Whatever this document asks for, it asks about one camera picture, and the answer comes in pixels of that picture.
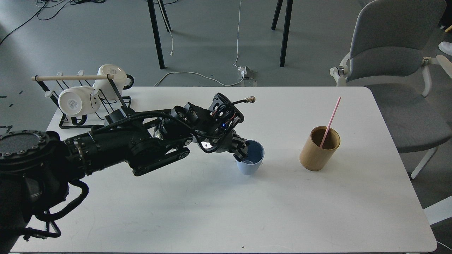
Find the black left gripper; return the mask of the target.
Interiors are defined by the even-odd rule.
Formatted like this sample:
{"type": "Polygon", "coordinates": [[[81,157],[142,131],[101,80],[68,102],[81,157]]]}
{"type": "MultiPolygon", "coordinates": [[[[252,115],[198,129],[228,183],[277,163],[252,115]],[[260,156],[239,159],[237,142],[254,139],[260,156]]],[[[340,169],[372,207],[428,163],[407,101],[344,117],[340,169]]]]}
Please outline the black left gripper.
{"type": "Polygon", "coordinates": [[[191,104],[191,125],[206,153],[229,152],[239,162],[247,158],[249,142],[234,130],[243,121],[244,115],[221,93],[214,96],[208,109],[191,104]]]}

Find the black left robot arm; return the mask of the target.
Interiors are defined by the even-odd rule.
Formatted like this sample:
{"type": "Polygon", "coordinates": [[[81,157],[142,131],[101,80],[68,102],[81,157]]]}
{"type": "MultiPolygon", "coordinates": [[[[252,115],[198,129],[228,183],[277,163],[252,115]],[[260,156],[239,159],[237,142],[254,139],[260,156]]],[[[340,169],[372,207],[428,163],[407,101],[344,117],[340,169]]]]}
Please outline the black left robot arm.
{"type": "Polygon", "coordinates": [[[55,131],[24,130],[1,135],[1,253],[20,236],[57,238],[55,221],[87,197],[85,176],[122,162],[142,176],[187,157],[197,143],[207,154],[229,152],[248,157],[250,142],[234,127],[244,121],[238,103],[217,93],[208,109],[192,103],[173,109],[136,112],[121,107],[105,125],[61,140],[55,131]]]}

